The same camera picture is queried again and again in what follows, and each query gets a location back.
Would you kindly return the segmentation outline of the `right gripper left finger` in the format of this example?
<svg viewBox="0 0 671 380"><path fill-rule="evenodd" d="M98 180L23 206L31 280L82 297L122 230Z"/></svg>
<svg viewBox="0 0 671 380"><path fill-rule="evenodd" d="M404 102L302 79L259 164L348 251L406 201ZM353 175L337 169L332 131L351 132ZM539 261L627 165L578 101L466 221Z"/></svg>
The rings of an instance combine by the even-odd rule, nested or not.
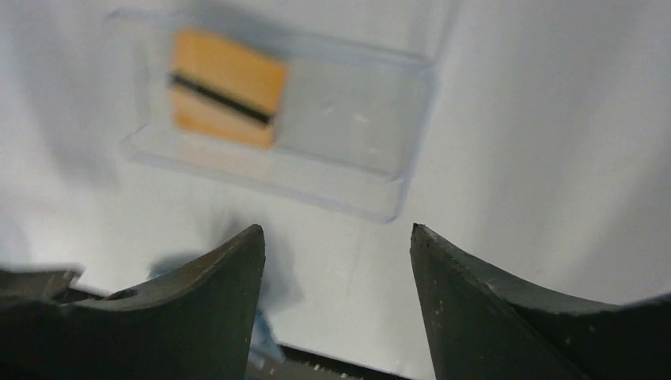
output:
<svg viewBox="0 0 671 380"><path fill-rule="evenodd" d="M1 271L4 379L242 379L265 263L261 226L101 297L76 269Z"/></svg>

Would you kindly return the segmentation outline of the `blue card holder wallet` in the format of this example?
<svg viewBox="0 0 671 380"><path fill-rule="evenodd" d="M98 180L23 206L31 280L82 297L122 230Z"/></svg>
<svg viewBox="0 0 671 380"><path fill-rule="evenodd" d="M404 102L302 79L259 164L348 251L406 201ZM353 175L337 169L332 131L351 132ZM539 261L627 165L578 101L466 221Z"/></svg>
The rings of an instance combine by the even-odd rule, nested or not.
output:
<svg viewBox="0 0 671 380"><path fill-rule="evenodd" d="M256 311L252 335L248 350L248 363L262 369L268 359L283 363L286 359L283 350L275 340L271 325L261 309Z"/></svg>

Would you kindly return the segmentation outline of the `clear acrylic box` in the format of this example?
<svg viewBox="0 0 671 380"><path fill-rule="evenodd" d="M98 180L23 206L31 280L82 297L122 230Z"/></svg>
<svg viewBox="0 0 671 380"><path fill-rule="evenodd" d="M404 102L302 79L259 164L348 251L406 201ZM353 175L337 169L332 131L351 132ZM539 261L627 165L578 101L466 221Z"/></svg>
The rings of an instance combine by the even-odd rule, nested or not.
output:
<svg viewBox="0 0 671 380"><path fill-rule="evenodd" d="M131 160L395 219L434 102L457 1L186 1L104 20L131 69ZM290 69L269 149L180 130L172 39L200 28Z"/></svg>

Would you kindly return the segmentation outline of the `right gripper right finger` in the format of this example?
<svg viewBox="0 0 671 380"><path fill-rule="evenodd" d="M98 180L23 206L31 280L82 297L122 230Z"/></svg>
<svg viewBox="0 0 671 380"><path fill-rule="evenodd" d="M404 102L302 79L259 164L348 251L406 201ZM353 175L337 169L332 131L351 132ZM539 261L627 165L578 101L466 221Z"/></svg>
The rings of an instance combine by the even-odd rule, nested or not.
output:
<svg viewBox="0 0 671 380"><path fill-rule="evenodd" d="M410 257L438 379L667 379L670 297L563 294L415 224Z"/></svg>

